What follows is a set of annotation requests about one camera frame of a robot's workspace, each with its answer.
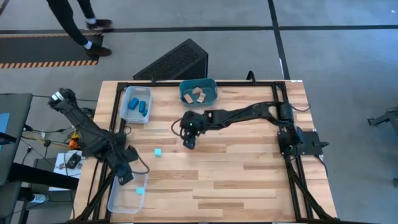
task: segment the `concrete floor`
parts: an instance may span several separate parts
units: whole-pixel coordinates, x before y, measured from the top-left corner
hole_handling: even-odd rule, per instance
[[[398,24],[395,0],[274,0],[280,26]],[[70,1],[79,27],[84,17]],[[266,0],[92,1],[98,17],[116,28],[178,26],[271,26]],[[61,29],[43,0],[10,0],[0,30]],[[325,162],[338,216],[343,220],[398,223],[398,139],[390,124],[369,127],[366,118],[398,106],[398,30],[282,31],[291,79],[304,80],[315,126],[324,141]],[[192,38],[209,53],[209,77],[282,79],[273,31],[114,33],[104,45],[114,54],[90,67],[0,70],[0,93],[50,95],[72,88],[95,100],[103,80],[131,80],[139,70]],[[95,107],[95,102],[80,102]],[[27,124],[37,129],[67,127],[68,121],[34,98]],[[63,140],[54,134],[52,138]],[[44,153],[44,148],[30,142]],[[21,143],[16,162],[27,146]],[[53,148],[48,157],[63,149]],[[31,153],[26,163],[38,155]],[[34,210],[28,223],[62,222],[71,207]]]

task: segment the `floor mat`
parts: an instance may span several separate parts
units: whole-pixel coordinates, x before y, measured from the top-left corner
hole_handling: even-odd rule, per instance
[[[99,33],[84,35],[102,45]],[[0,35],[0,68],[96,65],[98,59],[87,55],[68,34]]]

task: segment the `sneaker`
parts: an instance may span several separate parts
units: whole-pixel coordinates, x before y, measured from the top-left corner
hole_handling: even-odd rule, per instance
[[[107,49],[106,47],[99,46],[97,44],[94,44],[91,46],[90,49],[85,49],[86,54],[88,55],[95,55],[95,56],[100,56],[100,57],[105,57],[109,56],[112,54],[112,51],[110,49]]]
[[[89,24],[86,22],[86,26],[89,30],[96,30],[96,29],[112,29],[112,20],[109,19],[97,19],[95,24]]]

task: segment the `wooden tabletop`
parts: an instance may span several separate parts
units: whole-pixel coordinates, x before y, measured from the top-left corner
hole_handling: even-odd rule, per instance
[[[99,93],[94,121],[104,129],[109,128],[117,84],[103,82]],[[305,109],[308,101],[303,83],[286,81],[286,87],[290,103]],[[187,110],[179,100],[178,87],[152,87],[152,96],[149,123],[126,124],[132,128],[128,144],[150,167],[144,208],[135,215],[112,213],[111,222],[295,220],[285,163],[279,153],[278,127],[262,119],[232,124],[201,135],[195,149],[189,150],[170,130]],[[211,108],[234,110],[261,101],[273,101],[270,87],[219,86],[218,99]],[[194,111],[202,113],[204,109]],[[314,128],[309,111],[294,111],[294,117],[304,131]],[[162,149],[162,157],[154,157],[157,147]],[[324,167],[313,156],[302,156],[302,160],[309,191],[335,217]],[[95,163],[92,158],[84,161],[75,198],[76,214],[86,207]],[[98,188],[100,168],[92,196]],[[121,194],[125,200],[120,206],[128,207],[128,199],[135,192]],[[104,217],[107,198],[108,194],[103,197],[100,217]],[[298,199],[302,216],[306,217],[299,190]]]

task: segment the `white paper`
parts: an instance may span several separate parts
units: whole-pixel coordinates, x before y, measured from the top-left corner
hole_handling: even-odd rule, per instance
[[[55,162],[54,172],[57,174],[67,175],[67,168],[65,167],[65,165],[64,165],[63,169],[59,169],[59,167],[61,164],[68,162],[70,157],[76,152],[79,156],[81,156],[81,151],[77,151],[77,150],[70,150],[67,153],[58,153],[57,161]],[[80,179],[80,173],[81,173],[81,168],[77,169],[77,166],[74,169],[68,169],[68,176],[72,176],[74,178]],[[68,190],[68,189],[61,189],[58,187],[49,187],[49,191],[62,191],[62,190]]]

